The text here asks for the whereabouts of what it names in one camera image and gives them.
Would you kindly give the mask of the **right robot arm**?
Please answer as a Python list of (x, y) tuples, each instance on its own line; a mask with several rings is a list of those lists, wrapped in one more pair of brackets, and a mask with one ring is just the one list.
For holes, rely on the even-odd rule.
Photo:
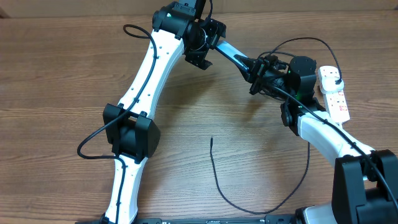
[(313, 145), (334, 167), (331, 202), (300, 208), (295, 223), (397, 223), (397, 157), (357, 141), (314, 97), (316, 62), (296, 56), (289, 63), (274, 55), (233, 61), (251, 84), (283, 101), (284, 126)]

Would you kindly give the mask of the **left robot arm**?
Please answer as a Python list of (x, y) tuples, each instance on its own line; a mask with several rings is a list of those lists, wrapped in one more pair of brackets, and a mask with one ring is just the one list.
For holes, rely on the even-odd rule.
[(160, 140), (154, 123), (160, 94), (181, 56), (206, 70), (206, 60), (226, 26), (211, 16), (201, 18), (205, 2), (174, 1), (155, 11), (146, 56), (130, 86), (117, 105), (106, 105), (103, 120), (106, 137), (115, 155), (113, 191), (100, 223), (133, 223), (137, 217), (137, 196), (144, 166)]

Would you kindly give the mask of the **blue-screen smartphone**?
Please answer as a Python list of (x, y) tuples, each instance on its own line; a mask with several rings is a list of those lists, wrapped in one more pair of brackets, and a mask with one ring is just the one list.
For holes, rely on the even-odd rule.
[(221, 53), (223, 56), (225, 56), (228, 60), (230, 60), (233, 64), (235, 64), (235, 59), (233, 58), (235, 54), (244, 55), (237, 48), (235, 48), (234, 46), (232, 46), (230, 43), (228, 43), (225, 40), (222, 40), (221, 42), (219, 42), (216, 45), (215, 49), (219, 53)]

